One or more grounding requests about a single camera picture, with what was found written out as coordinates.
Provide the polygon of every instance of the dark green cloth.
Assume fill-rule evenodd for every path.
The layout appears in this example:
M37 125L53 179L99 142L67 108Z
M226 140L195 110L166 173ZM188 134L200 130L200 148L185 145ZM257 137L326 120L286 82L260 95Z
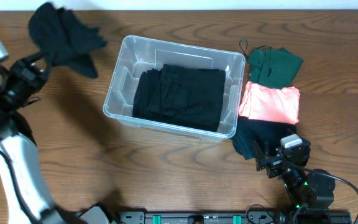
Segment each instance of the dark green cloth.
M298 73L303 59L284 48L255 49L248 63L251 65L249 81L268 88L288 87Z

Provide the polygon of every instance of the clear plastic bin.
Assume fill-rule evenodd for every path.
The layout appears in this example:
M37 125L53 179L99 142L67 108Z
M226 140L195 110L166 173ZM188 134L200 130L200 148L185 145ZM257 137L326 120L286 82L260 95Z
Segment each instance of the clear plastic bin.
M226 71L223 108L218 131L204 131L132 117L140 75L152 68L160 70L165 63L185 68L213 68ZM122 41L103 112L106 116L129 126L158 129L213 141L231 138L237 128L245 65L245 57L237 52L129 35Z

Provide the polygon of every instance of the folded pink shirt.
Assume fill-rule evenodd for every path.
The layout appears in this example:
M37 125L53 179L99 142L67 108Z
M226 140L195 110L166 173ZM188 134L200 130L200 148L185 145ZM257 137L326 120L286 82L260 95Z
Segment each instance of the folded pink shirt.
M249 119L296 124L299 110L299 90L285 87L271 89L248 82L239 115Z

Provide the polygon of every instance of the wooden table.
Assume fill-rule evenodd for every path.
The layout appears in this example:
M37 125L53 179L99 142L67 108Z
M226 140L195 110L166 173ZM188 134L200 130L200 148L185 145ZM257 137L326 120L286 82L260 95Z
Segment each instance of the wooden table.
M5 65L34 53L32 12L0 12ZM56 202L78 210L97 201L161 210L245 210L253 203L289 203L283 183L255 171L230 140L220 143L123 126L102 105L122 39L141 35L248 53L285 47L305 62L293 84L301 91L298 129L312 142L309 168L326 169L358 186L358 11L88 11L109 44L93 52L100 77L54 68L42 101L20 112L34 131L42 174ZM358 198L337 182L331 208L356 217ZM0 181L0 223L7 205Z

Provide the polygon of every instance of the folded black clothing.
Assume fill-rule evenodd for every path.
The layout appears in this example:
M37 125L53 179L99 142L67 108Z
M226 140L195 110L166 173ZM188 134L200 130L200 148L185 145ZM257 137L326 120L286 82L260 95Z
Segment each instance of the folded black clothing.
M98 76L88 52L106 45L98 29L84 26L71 10L47 2L29 21L31 39L45 54L47 65L64 65L90 78Z
M255 158L253 142L264 150L265 142L268 143L268 154L275 156L275 149L280 146L281 138L288 136L288 130L296 134L294 124L286 124L271 121L261 121L238 117L236 134L231 138L234 149L244 158Z
M132 116L217 131L225 77L225 71L177 65L144 72L135 93Z

